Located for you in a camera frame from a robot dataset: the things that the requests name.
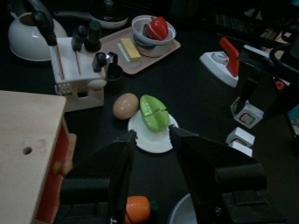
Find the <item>white plate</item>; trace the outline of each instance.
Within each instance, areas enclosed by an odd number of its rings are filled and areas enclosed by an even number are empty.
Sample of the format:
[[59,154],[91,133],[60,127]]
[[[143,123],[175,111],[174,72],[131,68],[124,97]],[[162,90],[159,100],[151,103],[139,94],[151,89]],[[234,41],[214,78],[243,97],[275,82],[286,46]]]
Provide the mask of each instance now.
[[[174,117],[171,115],[170,118],[171,124],[179,127],[178,122],[174,120]],[[138,110],[135,112],[135,115],[131,117],[127,128],[128,130],[135,130],[136,146],[142,150],[152,153],[163,153],[174,148],[171,144],[168,128],[163,131],[154,133],[146,126],[140,110]]]
[[187,194],[175,205],[168,224],[198,224],[191,195]]

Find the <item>green vegetable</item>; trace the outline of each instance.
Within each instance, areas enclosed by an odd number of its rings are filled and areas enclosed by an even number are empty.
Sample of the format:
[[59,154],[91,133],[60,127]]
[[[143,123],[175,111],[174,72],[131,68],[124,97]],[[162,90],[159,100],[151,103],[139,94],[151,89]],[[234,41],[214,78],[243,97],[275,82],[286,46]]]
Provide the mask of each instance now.
[[152,132],[164,130],[170,124],[170,114],[164,104],[151,95],[146,94],[140,99],[140,111],[144,123]]

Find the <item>knife block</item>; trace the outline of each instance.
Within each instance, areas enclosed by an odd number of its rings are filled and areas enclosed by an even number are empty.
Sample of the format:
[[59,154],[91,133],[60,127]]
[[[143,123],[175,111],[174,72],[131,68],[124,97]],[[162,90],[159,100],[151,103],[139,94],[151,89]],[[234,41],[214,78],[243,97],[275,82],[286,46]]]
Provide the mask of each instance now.
[[56,94],[63,95],[67,98],[65,112],[103,106],[103,85],[99,87],[89,87],[92,81],[104,81],[107,76],[104,69],[101,69],[99,73],[93,72],[92,60],[95,52],[88,52],[83,46],[81,50],[77,52],[77,65],[76,54],[71,47],[71,38],[57,38],[57,47],[64,79],[60,76],[57,58],[52,47],[51,65],[56,82]]

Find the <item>knife handle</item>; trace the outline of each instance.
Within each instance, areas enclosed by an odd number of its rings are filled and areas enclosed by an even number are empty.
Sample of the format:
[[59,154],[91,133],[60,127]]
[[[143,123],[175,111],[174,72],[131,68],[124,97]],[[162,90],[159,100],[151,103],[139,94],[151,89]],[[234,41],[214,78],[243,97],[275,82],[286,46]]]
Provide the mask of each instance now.
[[79,25],[72,33],[72,39],[71,39],[71,47],[73,52],[80,51],[87,36],[88,36],[87,27],[84,25]]
[[35,11],[32,13],[32,22],[37,26],[37,29],[45,39],[48,46],[56,46],[57,40],[53,32],[53,28],[45,14],[41,11]]
[[101,34],[100,22],[97,20],[92,20],[88,26],[88,37],[84,42],[85,49],[92,53],[97,52],[101,47],[99,41],[100,34]]
[[107,55],[103,52],[97,52],[95,55],[95,58],[92,60],[92,68],[93,72],[99,73],[101,70],[101,67],[108,63],[107,61]]

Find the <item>hole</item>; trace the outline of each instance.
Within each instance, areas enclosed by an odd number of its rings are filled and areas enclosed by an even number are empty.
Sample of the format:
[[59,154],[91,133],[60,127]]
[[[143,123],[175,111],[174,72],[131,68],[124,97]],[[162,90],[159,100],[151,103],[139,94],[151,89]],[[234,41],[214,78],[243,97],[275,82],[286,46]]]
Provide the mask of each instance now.
[[88,97],[88,93],[79,93],[79,98]]
[[28,155],[28,154],[32,153],[32,151],[33,151],[33,148],[32,148],[32,147],[25,147],[25,148],[23,149],[23,154],[24,154],[24,155]]
[[19,20],[23,25],[33,26],[32,13],[23,14]]

